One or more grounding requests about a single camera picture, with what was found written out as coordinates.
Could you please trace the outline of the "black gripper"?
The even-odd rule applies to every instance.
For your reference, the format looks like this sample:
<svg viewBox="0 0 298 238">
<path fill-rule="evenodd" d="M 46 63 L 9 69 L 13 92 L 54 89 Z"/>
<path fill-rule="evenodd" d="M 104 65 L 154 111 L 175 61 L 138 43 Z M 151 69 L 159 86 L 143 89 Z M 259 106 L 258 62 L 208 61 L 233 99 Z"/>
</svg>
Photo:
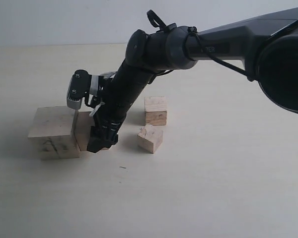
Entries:
<svg viewBox="0 0 298 238">
<path fill-rule="evenodd" d="M 92 97 L 92 105 L 96 109 L 93 114 L 94 126 L 90 129 L 90 138 L 86 150 L 98 152 L 110 148 L 118 142 L 118 131 L 124 122 L 127 112 L 137 99 L 136 94 L 124 94 L 109 97 L 103 102 L 99 97 Z"/>
</svg>

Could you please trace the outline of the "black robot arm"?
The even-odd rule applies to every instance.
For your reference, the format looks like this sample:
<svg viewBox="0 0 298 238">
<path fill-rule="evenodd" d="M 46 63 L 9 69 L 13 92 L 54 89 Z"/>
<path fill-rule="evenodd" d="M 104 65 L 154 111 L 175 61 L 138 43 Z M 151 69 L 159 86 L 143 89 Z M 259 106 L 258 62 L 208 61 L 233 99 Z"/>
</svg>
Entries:
<svg viewBox="0 0 298 238">
<path fill-rule="evenodd" d="M 298 114 L 298 7 L 199 31 L 166 25 L 152 11 L 153 34 L 137 30 L 113 78 L 105 82 L 93 114 L 87 150 L 96 153 L 118 141 L 127 112 L 157 77 L 212 60 L 256 81 L 277 106 Z"/>
</svg>

